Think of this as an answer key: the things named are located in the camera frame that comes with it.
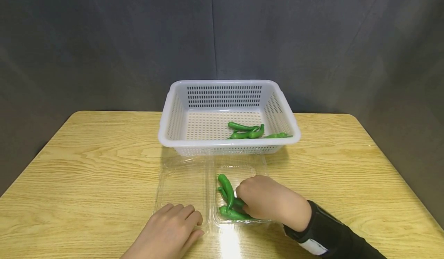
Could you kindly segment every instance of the right hand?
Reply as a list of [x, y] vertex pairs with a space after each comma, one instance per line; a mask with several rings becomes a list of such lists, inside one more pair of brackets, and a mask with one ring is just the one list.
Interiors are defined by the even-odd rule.
[[302, 232], [311, 219], [311, 207], [301, 195], [270, 177], [257, 175], [243, 180], [236, 188], [244, 211], [257, 219], [272, 219]]

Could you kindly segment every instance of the clear plastic container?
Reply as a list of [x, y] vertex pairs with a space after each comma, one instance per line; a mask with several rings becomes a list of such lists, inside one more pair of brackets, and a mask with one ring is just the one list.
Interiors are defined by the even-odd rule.
[[217, 176], [222, 173], [234, 190], [249, 177], [268, 175], [263, 155], [163, 157], [154, 212], [168, 203], [192, 204], [202, 213], [199, 228], [205, 232], [224, 224], [267, 222], [263, 219], [231, 221], [220, 215], [219, 207], [226, 205], [217, 190], [220, 186]]
[[192, 204], [202, 213], [203, 222], [199, 228], [207, 232], [210, 222], [208, 177], [212, 168], [210, 156], [166, 158], [160, 172], [154, 212], [168, 203]]
[[217, 177], [219, 174], [225, 174], [230, 180], [234, 191], [239, 184], [255, 175], [268, 175], [265, 158], [261, 155], [237, 155], [237, 156], [215, 156], [212, 177], [210, 180], [210, 192], [213, 194], [214, 202], [212, 203], [212, 215], [214, 223], [218, 226], [220, 224], [249, 224], [249, 223], [263, 223], [268, 220], [251, 219], [251, 220], [229, 220], [225, 219], [219, 213], [219, 207], [226, 205], [220, 192], [217, 188], [220, 186]]

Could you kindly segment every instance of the black sleeve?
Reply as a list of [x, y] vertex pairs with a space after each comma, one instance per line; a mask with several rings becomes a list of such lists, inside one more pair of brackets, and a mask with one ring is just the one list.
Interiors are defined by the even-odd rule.
[[326, 259], [385, 259], [385, 256], [372, 247], [365, 239], [356, 235], [348, 226], [342, 225], [338, 231], [341, 241], [333, 252], [328, 252], [321, 258]]
[[312, 218], [306, 230], [296, 232], [284, 225], [287, 236], [325, 259], [385, 259], [365, 239], [356, 235], [322, 207], [310, 201]]

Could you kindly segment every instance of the white plastic basket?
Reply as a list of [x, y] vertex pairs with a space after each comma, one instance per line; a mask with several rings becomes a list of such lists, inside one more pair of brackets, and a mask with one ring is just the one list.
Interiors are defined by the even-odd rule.
[[[182, 156], [275, 153], [301, 138], [296, 119], [279, 86], [269, 80], [177, 81], [166, 96], [158, 139]], [[277, 139], [226, 140], [227, 123], [265, 124], [264, 136]]]

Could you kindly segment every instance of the wrist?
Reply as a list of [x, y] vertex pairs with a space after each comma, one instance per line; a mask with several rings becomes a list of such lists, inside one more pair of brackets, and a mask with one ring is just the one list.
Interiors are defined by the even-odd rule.
[[283, 215], [279, 221], [296, 232], [303, 232], [310, 223], [311, 206], [304, 197], [295, 192], [293, 194], [287, 200], [286, 209], [283, 210]]

